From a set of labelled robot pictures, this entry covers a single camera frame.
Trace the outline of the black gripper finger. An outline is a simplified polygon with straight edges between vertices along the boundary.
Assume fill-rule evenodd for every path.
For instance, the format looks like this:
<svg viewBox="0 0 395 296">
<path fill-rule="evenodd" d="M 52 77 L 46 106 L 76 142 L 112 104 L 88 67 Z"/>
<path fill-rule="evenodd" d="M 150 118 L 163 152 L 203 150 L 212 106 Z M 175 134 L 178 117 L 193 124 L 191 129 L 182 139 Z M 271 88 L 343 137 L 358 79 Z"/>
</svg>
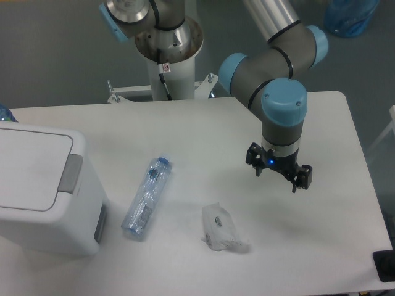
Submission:
<svg viewBox="0 0 395 296">
<path fill-rule="evenodd" d="M 295 193 L 297 189 L 308 190 L 312 182 L 312 166 L 296 165 L 296 172 L 291 182 L 293 184 L 292 193 Z"/>
<path fill-rule="evenodd" d="M 262 160 L 262 148 L 257 143 L 252 143 L 246 153 L 246 163 L 253 167 L 256 176 L 259 177 L 264 170 L 264 161 Z"/>
</svg>

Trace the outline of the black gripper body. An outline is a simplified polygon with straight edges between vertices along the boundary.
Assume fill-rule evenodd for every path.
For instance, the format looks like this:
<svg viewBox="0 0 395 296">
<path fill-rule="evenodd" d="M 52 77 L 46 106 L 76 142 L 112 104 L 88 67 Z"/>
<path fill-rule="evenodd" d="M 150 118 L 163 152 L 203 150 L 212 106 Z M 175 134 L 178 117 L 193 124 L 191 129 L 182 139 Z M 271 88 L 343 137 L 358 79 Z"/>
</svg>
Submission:
<svg viewBox="0 0 395 296">
<path fill-rule="evenodd" d="M 299 150 L 293 154 L 279 157 L 275 156 L 273 152 L 266 151 L 262 148 L 262 160 L 264 161 L 264 169 L 276 171 L 283 175 L 287 180 L 291 180 L 296 172 L 297 155 Z"/>
</svg>

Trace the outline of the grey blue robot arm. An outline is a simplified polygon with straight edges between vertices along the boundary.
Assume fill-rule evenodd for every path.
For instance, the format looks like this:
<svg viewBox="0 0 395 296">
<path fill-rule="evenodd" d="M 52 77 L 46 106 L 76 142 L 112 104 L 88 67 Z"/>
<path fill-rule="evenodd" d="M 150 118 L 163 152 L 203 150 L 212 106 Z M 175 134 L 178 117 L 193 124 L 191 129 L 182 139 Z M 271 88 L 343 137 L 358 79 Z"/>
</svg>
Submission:
<svg viewBox="0 0 395 296">
<path fill-rule="evenodd" d="M 257 173 L 276 171 L 293 189 L 307 189 L 312 167 L 297 163 L 307 92 L 296 75 L 326 56 L 328 40 L 321 29 L 303 25 L 289 1 L 244 4 L 268 49 L 255 57 L 230 55 L 218 80 L 262 124 L 262 140 L 251 144 L 246 163 Z M 203 36 L 184 1 L 104 1 L 99 11 L 111 33 L 121 42 L 133 39 L 146 59 L 154 100 L 195 97 L 194 58 Z"/>
</svg>

